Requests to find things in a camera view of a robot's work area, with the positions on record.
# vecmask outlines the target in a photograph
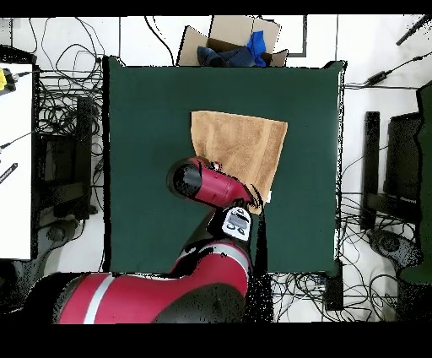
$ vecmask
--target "cardboard box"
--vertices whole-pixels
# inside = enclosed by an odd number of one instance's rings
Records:
[[[191,26],[186,26],[177,57],[177,66],[199,66],[197,58],[199,46],[209,47],[216,52],[233,50],[247,46],[252,32],[261,30],[264,31],[264,43],[266,44],[266,52],[261,55],[262,59],[267,67],[284,67],[288,50],[273,53],[280,25],[243,15],[213,16],[208,36],[201,34]]]

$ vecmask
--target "cable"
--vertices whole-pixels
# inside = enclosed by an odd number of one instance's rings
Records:
[[[372,296],[372,285],[373,285],[373,283],[375,282],[375,280],[376,280],[376,279],[379,279],[380,277],[388,277],[388,278],[390,278],[390,279],[394,279],[396,282],[397,282],[397,279],[396,279],[395,277],[389,275],[389,274],[378,274],[378,275],[376,275],[376,276],[375,276],[375,277],[370,281],[370,283],[369,283],[369,297],[370,297],[370,304],[372,305],[372,309],[374,310],[376,316],[380,319],[380,321],[386,321],[385,318],[384,318],[384,317],[381,317],[380,314],[376,311],[376,308],[375,308],[375,302],[374,302],[374,299],[373,299],[373,296]]]
[[[152,27],[150,26],[150,24],[149,24],[149,21],[147,20],[147,16],[144,16],[144,19],[145,19],[145,23],[147,24],[148,28],[153,32],[153,34],[158,38],[158,40],[159,40],[160,42],[162,42],[162,45],[164,45],[164,46],[166,47],[166,49],[168,50],[168,52],[170,53],[172,65],[175,66],[175,64],[174,64],[174,58],[173,58],[173,56],[172,56],[172,52],[171,52],[170,48],[169,48],[168,45],[166,45],[166,43],[165,43],[165,42],[164,42],[164,41],[159,37],[159,35],[156,34],[156,32],[154,32],[153,28],[152,28]]]
[[[387,147],[388,147],[388,145],[386,145],[386,146],[384,146],[384,147],[381,147],[381,148],[378,149],[378,151],[383,150],[383,149],[385,149],[385,148],[387,148]],[[348,166],[345,168],[345,170],[343,171],[343,173],[342,173],[341,180],[342,180],[342,178],[343,178],[343,174],[345,174],[345,171],[347,171],[347,169],[348,169],[351,165],[354,165],[354,164],[357,163],[359,160],[362,160],[364,157],[365,157],[365,156],[362,155],[362,156],[359,157],[357,160],[355,160],[353,163],[351,163],[350,165],[348,165]]]
[[[388,71],[380,71],[379,73],[374,74],[373,76],[366,79],[366,81],[364,81],[364,87],[362,87],[362,88],[375,86],[376,84],[378,84],[378,83],[382,82],[384,79],[386,79],[389,74],[393,73],[394,71],[401,68],[402,66],[405,66],[411,62],[421,61],[425,57],[429,56],[430,54],[432,54],[432,51],[428,52],[422,56],[413,57],[411,60],[408,60],[408,61],[400,64],[399,66],[396,66],[393,69],[390,69]],[[413,88],[408,88],[408,87],[402,87],[402,88],[407,89],[407,90],[408,89],[413,90]]]
[[[102,269],[102,264],[104,263],[104,258],[105,258],[105,248],[102,250],[102,259],[100,260],[98,272],[100,272],[100,269]]]
[[[361,85],[361,84],[344,84],[346,90],[363,90],[363,89],[388,89],[388,90],[418,90],[419,87],[407,86],[375,86],[375,85]]]
[[[22,138],[24,138],[24,137],[27,137],[28,135],[35,134],[35,133],[38,133],[38,132],[39,132],[39,131],[32,131],[32,132],[28,132],[28,133],[22,135],[21,137],[18,137],[18,138],[16,138],[16,139],[14,139],[12,142],[9,142],[9,143],[6,143],[6,144],[3,144],[3,145],[0,145],[0,153],[1,153],[2,149],[7,148],[9,145],[11,145],[11,144],[13,144],[13,143],[19,141],[20,139],[22,139]]]
[[[35,49],[31,53],[35,53],[37,50],[37,39],[36,39],[35,29],[33,29],[33,24],[31,24],[31,18],[29,18],[29,23],[30,23],[31,32],[33,33],[33,37],[35,38],[35,44],[36,44]]]

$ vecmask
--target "brown towel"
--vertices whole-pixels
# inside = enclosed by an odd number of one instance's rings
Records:
[[[192,113],[192,142],[197,155],[218,161],[222,172],[245,183],[265,203],[278,167],[287,123],[215,111]],[[260,209],[250,208],[254,214]]]

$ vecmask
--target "blue cloth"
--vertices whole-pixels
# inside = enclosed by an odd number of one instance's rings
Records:
[[[252,33],[247,46],[217,53],[208,47],[197,48],[198,62],[210,67],[266,67],[261,55],[266,51],[264,31]]]
[[[216,53],[208,47],[197,48],[198,62],[201,66],[210,67],[252,67],[255,59],[246,46],[234,50]]]
[[[247,48],[255,59],[258,67],[266,67],[266,63],[261,58],[261,55],[266,51],[266,44],[264,43],[264,31],[256,31],[252,33],[251,39],[247,44]]]

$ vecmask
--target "green table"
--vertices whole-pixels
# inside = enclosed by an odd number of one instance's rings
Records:
[[[165,186],[170,166],[195,154],[190,113],[205,110],[288,123],[266,206],[268,269],[332,270],[342,66],[127,68],[110,58],[111,270],[167,272],[208,212]]]

